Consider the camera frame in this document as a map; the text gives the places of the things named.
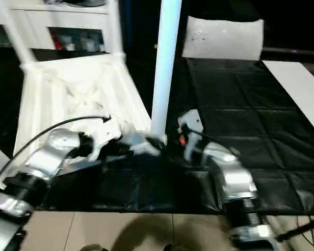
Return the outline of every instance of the red light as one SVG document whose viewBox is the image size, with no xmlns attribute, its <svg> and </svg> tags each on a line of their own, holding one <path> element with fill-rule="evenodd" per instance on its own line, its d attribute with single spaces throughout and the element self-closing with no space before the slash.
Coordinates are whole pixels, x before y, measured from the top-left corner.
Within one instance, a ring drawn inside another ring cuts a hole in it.
<svg viewBox="0 0 314 251">
<path fill-rule="evenodd" d="M 181 145 L 186 145 L 186 140 L 184 140 L 184 138 L 180 138 L 180 143 L 181 143 Z"/>
</svg>

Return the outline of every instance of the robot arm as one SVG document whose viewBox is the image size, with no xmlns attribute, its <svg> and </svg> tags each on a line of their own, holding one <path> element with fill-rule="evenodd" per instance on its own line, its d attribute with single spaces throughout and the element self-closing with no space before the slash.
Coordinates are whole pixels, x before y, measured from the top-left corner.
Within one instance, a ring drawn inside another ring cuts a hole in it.
<svg viewBox="0 0 314 251">
<path fill-rule="evenodd" d="M 251 173 L 243 167 L 237 155 L 215 142 L 198 146 L 203 127 L 197 110 L 191 110 L 181 117 L 179 126 L 180 131 L 187 134 L 184 158 L 193 162 L 196 157 L 201 161 L 201 166 L 214 171 L 217 194 L 231 227 L 234 245 L 240 250 L 279 250 L 268 221 L 256 213 L 257 188 Z"/>
<path fill-rule="evenodd" d="M 52 131 L 44 146 L 35 151 L 0 190 L 0 251 L 19 250 L 26 232 L 22 227 L 42 202 L 51 180 L 67 158 L 87 156 L 93 139 L 67 129 Z"/>
</svg>

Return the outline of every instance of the white cabinet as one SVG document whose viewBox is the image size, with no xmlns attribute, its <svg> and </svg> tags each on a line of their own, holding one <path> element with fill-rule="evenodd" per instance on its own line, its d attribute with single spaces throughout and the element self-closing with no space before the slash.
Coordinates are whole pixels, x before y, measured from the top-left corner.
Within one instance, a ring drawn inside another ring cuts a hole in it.
<svg viewBox="0 0 314 251">
<path fill-rule="evenodd" d="M 39 49 L 55 49 L 49 27 L 92 29 L 102 33 L 107 52 L 113 52 L 109 34 L 108 15 L 74 12 L 26 11 Z"/>
<path fill-rule="evenodd" d="M 74 30 L 77 34 L 96 34 L 101 38 L 102 48 L 106 52 L 124 56 L 118 0 L 108 0 L 106 5 L 95 8 L 46 5 L 43 0 L 6 2 L 22 38 L 30 48 L 56 49 L 53 30 L 59 28 L 61 31 L 66 29 L 68 33 Z"/>
<path fill-rule="evenodd" d="M 37 47 L 37 39 L 32 32 L 30 32 L 31 27 L 29 25 L 29 20 L 23 10 L 13 10 L 12 16 L 17 24 L 18 31 L 22 34 L 22 39 L 24 43 L 30 48 Z M 0 13 L 0 25 L 5 23 L 4 19 Z"/>
</svg>

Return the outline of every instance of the metal bracket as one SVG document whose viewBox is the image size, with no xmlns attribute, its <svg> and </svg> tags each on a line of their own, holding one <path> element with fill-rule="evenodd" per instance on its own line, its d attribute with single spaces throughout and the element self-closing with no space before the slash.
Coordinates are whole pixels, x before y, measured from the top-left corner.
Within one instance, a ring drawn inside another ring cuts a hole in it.
<svg viewBox="0 0 314 251">
<path fill-rule="evenodd" d="M 0 192 L 0 210 L 15 217 L 23 217 L 33 212 L 33 206 Z"/>
</svg>

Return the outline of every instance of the black tablecloth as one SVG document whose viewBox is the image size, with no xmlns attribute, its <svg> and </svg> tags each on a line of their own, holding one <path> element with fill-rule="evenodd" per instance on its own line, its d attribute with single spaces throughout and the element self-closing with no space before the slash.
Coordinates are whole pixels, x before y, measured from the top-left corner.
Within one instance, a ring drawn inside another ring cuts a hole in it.
<svg viewBox="0 0 314 251">
<path fill-rule="evenodd" d="M 51 53 L 39 51 L 38 57 L 62 55 Z M 1 63 L 7 74 L 0 74 L 0 85 L 9 89 L 16 83 L 19 90 L 2 95 L 8 99 L 0 103 L 6 105 L 4 111 L 15 107 L 10 119 L 0 112 L 5 125 L 0 127 L 0 148 L 10 155 L 22 74 L 15 59 Z M 127 66 L 151 112 L 155 58 L 128 57 Z M 207 134 L 240 152 L 263 213 L 314 214 L 314 128 L 261 62 L 177 59 L 167 132 L 175 132 L 177 118 L 192 108 L 199 110 Z M 5 133 L 7 128 L 13 128 L 11 133 Z M 208 168 L 133 157 L 57 177 L 39 209 L 218 214 L 222 209 L 213 176 Z"/>
</svg>

